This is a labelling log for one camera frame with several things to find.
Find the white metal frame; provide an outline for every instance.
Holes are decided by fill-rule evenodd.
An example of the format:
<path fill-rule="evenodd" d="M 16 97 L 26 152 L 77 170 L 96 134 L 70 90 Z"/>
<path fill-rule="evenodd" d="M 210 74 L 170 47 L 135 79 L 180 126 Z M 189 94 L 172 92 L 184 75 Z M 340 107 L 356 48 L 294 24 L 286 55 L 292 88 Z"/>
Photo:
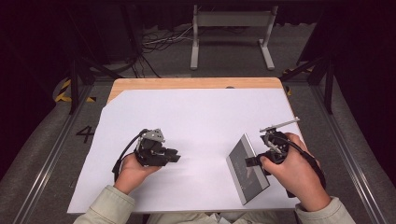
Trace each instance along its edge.
<path fill-rule="evenodd" d="M 265 33 L 264 38 L 259 39 L 260 48 L 268 70 L 274 70 L 274 63 L 268 50 L 268 41 L 274 26 L 276 12 L 277 7 L 273 7 L 271 11 L 199 11 L 195 5 L 192 19 L 191 69 L 198 68 L 199 26 L 263 26 Z"/>

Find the tablet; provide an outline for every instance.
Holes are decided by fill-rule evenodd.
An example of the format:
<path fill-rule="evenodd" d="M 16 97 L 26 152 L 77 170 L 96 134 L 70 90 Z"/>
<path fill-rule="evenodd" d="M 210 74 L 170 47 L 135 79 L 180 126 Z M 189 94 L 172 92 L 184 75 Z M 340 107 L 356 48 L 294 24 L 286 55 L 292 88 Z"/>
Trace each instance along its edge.
<path fill-rule="evenodd" d="M 244 133 L 227 157 L 227 164 L 242 204 L 248 203 L 270 186 L 260 166 L 247 167 L 245 159 L 250 157 L 256 157 L 256 153 Z"/>

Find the white paper sheet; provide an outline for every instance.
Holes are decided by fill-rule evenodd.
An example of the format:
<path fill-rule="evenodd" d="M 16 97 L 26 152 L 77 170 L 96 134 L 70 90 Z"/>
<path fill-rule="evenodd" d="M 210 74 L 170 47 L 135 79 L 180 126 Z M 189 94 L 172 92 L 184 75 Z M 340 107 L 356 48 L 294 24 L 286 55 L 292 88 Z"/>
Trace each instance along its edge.
<path fill-rule="evenodd" d="M 156 128 L 181 158 L 131 194 L 136 213 L 293 208 L 298 200 L 271 175 L 271 186 L 242 205 L 226 158 L 243 133 L 263 153 L 268 148 L 259 130 L 294 117 L 283 89 L 124 91 L 102 111 L 67 213 L 85 213 L 103 187 L 113 185 L 113 165 L 132 138 Z M 278 130 L 301 136 L 296 123 Z"/>

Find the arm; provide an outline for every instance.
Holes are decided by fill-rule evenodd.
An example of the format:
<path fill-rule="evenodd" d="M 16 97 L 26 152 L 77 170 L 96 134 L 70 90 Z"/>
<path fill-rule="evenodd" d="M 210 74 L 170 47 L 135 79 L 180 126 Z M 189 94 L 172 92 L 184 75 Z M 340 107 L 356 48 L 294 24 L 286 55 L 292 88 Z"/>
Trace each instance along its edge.
<path fill-rule="evenodd" d="M 285 135 L 309 153 L 298 135 Z M 294 147 L 290 147 L 287 158 L 281 164 L 274 164 L 266 157 L 261 157 L 261 161 L 262 168 L 300 200 L 296 211 L 303 223 L 354 223 L 341 202 L 327 194 L 315 171 Z M 332 218 L 342 221 L 331 222 Z"/>
<path fill-rule="evenodd" d="M 87 213 L 78 217 L 74 223 L 126 223 L 134 209 L 134 199 L 128 194 L 159 169 L 156 166 L 141 166 L 134 154 L 125 157 L 114 186 L 103 189 Z"/>

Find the person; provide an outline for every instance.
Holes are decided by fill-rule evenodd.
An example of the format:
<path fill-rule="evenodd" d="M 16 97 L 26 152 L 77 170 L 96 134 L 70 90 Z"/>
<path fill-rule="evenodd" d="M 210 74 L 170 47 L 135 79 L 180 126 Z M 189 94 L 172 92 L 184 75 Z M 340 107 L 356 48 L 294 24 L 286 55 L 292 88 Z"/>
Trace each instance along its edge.
<path fill-rule="evenodd" d="M 285 135 L 302 150 L 310 153 L 298 135 Z M 265 157 L 261 157 L 261 162 L 263 169 L 271 173 L 285 189 L 300 200 L 295 206 L 295 211 L 304 224 L 355 223 L 341 201 L 329 196 L 314 170 L 295 148 L 290 147 L 287 158 L 281 164 L 274 164 Z M 141 166 L 134 154 L 127 156 L 114 186 L 105 187 L 89 210 L 75 220 L 75 224 L 126 223 L 134 210 L 134 199 L 128 195 L 150 174 L 158 170 L 160 167 Z M 152 214 L 148 224 L 215 224 L 220 223 L 220 219 L 217 214 L 210 216 L 205 213 Z M 233 223 L 276 222 L 275 213 L 247 212 Z"/>

